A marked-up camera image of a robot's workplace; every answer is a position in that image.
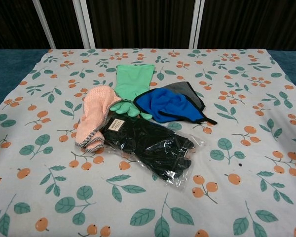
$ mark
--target floral tablecloth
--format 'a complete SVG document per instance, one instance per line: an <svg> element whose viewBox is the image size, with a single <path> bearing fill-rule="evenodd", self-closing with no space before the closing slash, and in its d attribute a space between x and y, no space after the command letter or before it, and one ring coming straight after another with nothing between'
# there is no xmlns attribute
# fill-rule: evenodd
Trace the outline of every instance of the floral tablecloth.
<svg viewBox="0 0 296 237"><path fill-rule="evenodd" d="M121 64L190 82L218 122L164 124L205 141L183 190L74 146L84 96ZM296 237L296 86L264 49L50 50L0 105L2 235Z"/></svg>

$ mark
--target black curtain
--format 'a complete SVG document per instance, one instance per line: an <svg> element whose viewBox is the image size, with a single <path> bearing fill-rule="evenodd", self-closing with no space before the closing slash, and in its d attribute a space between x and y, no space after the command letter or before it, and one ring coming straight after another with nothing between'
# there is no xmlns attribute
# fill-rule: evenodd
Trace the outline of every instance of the black curtain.
<svg viewBox="0 0 296 237"><path fill-rule="evenodd" d="M0 49L50 48L32 0L0 0Z"/></svg>
<svg viewBox="0 0 296 237"><path fill-rule="evenodd" d="M97 48L188 48L194 0L87 0Z"/></svg>
<svg viewBox="0 0 296 237"><path fill-rule="evenodd" d="M40 0L56 48L83 48L72 0Z"/></svg>
<svg viewBox="0 0 296 237"><path fill-rule="evenodd" d="M206 0L198 48L296 50L296 0Z"/></svg>

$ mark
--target clear plastic packaging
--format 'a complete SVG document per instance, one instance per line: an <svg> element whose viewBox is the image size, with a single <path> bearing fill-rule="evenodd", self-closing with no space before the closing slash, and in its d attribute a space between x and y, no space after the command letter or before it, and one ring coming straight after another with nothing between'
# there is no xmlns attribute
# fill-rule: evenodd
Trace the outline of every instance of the clear plastic packaging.
<svg viewBox="0 0 296 237"><path fill-rule="evenodd" d="M106 151L137 161L175 187L184 187L193 155L204 141L143 118L113 114L101 129Z"/></svg>

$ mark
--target glove finger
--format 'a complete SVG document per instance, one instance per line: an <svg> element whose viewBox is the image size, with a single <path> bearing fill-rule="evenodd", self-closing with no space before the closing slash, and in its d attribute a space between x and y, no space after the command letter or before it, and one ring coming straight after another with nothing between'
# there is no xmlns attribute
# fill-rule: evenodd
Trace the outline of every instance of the glove finger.
<svg viewBox="0 0 296 237"><path fill-rule="evenodd" d="M122 104L123 103L117 103L116 105L113 105L112 107L110 107L110 110L111 111L116 111L122 106Z"/></svg>
<svg viewBox="0 0 296 237"><path fill-rule="evenodd" d="M119 115L124 114L129 111L130 106L131 106L131 104L129 102L126 102L126 103L122 104L122 106L118 110L116 110L115 112Z"/></svg>
<svg viewBox="0 0 296 237"><path fill-rule="evenodd" d="M145 114L145 113L141 112L140 115L146 120L152 119L152 115L150 115L150 114Z"/></svg>
<svg viewBox="0 0 296 237"><path fill-rule="evenodd" d="M128 114L129 117L136 117L139 114L139 112L140 111L137 109L137 107L132 104L130 106L130 109L129 109L127 114Z"/></svg>

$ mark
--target green rubber glove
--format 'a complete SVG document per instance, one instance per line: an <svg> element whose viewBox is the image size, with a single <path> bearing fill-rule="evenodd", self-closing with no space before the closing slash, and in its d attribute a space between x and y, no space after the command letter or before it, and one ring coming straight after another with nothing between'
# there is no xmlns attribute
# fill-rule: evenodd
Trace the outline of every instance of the green rubber glove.
<svg viewBox="0 0 296 237"><path fill-rule="evenodd" d="M119 65L117 66L117 86L115 92L119 97L134 101L136 96L148 91L152 79L154 65ZM131 102L119 102L110 108L117 114L127 113L130 117L141 115L144 119L151 119L152 115L139 111Z"/></svg>

